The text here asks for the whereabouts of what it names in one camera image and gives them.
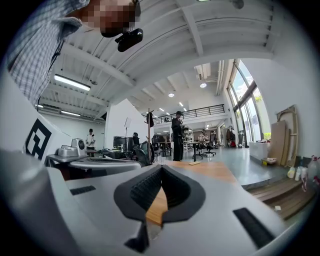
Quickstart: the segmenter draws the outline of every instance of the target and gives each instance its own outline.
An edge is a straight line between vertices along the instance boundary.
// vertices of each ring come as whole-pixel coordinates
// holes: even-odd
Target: staircase
[[[314,190],[308,189],[307,192],[303,192],[301,186],[301,180],[295,181],[286,177],[272,184],[247,191],[272,209],[280,206],[281,210],[277,213],[287,220],[298,213],[315,196]]]

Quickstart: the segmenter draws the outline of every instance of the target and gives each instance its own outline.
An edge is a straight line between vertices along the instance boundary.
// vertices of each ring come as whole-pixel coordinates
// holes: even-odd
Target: large window
[[[238,132],[243,134],[243,141],[239,144],[248,147],[249,142],[269,140],[271,128],[265,103],[252,75],[240,59],[233,62],[227,90]]]

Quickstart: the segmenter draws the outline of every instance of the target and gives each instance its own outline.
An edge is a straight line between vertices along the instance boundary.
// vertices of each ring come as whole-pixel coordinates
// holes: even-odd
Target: concrete floor
[[[288,168],[281,166],[264,166],[260,161],[250,158],[248,148],[222,148],[213,150],[216,152],[215,156],[201,157],[196,156],[196,160],[200,162],[223,162],[238,180],[244,189],[251,189],[260,186],[265,186],[269,183],[278,181],[285,177]],[[167,160],[173,160],[169,152],[166,153]],[[194,151],[189,150],[183,154],[183,160],[186,162],[193,162]]]

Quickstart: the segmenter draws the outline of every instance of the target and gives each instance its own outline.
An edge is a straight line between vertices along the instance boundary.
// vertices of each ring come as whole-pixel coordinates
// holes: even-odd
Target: black logo
[[[42,159],[51,136],[49,131],[39,119],[34,122],[25,142],[26,152],[39,160]]]

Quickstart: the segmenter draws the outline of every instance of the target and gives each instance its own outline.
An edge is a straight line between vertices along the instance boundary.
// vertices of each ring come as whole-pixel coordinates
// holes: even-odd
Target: sticker
[[[42,160],[51,134],[51,131],[37,119],[25,142],[26,153],[34,156],[36,159]]]

